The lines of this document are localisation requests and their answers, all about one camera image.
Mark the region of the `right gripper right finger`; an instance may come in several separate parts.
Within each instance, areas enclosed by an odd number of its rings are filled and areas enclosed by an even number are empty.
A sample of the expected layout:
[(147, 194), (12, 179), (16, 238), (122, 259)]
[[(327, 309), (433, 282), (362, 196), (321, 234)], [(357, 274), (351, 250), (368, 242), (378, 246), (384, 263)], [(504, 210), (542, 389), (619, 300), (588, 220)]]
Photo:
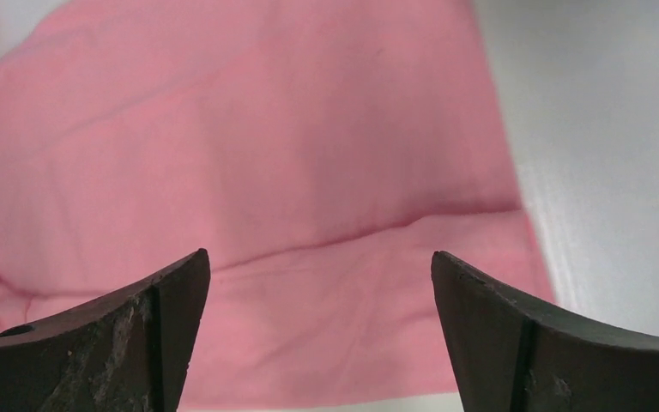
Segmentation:
[(432, 257), (467, 411), (659, 411), (659, 336), (569, 312), (445, 251)]

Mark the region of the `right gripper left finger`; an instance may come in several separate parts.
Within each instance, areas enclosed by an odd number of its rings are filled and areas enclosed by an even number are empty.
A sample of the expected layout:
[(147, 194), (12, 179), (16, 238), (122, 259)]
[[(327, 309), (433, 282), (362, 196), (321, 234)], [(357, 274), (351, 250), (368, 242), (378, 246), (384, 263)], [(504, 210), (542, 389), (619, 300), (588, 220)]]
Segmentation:
[(139, 282), (0, 333), (0, 411), (174, 411), (210, 282), (198, 250)]

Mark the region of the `pink t shirt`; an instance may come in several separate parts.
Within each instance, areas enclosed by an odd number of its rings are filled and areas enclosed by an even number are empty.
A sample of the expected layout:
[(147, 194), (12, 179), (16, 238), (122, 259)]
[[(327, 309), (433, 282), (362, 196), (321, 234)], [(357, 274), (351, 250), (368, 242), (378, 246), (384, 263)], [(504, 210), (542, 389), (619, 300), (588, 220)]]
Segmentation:
[(72, 1), (0, 59), (0, 331), (199, 249), (182, 405), (456, 389), (449, 251), (544, 299), (467, 1)]

